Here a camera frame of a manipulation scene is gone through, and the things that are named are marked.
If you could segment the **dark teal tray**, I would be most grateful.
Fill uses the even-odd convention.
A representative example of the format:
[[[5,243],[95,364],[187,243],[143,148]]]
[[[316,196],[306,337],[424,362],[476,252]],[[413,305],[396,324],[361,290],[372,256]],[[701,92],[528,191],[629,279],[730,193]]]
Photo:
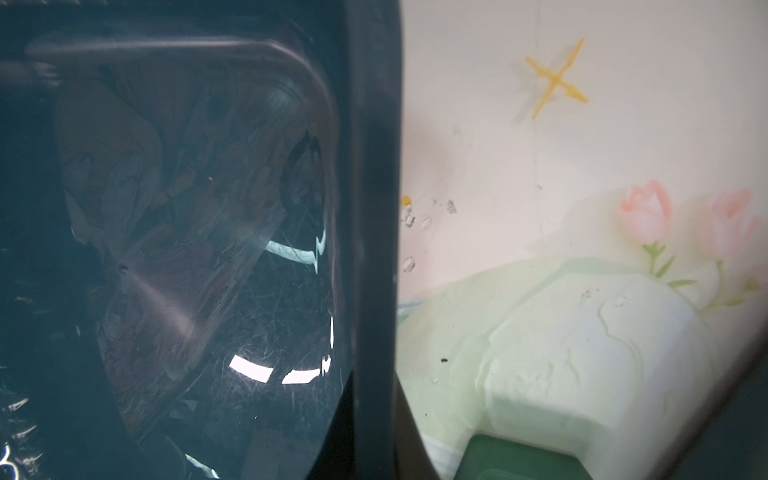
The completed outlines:
[[[767,329],[748,345],[713,399],[652,479],[767,477]]]
[[[1,5],[1,475],[393,479],[396,1]]]

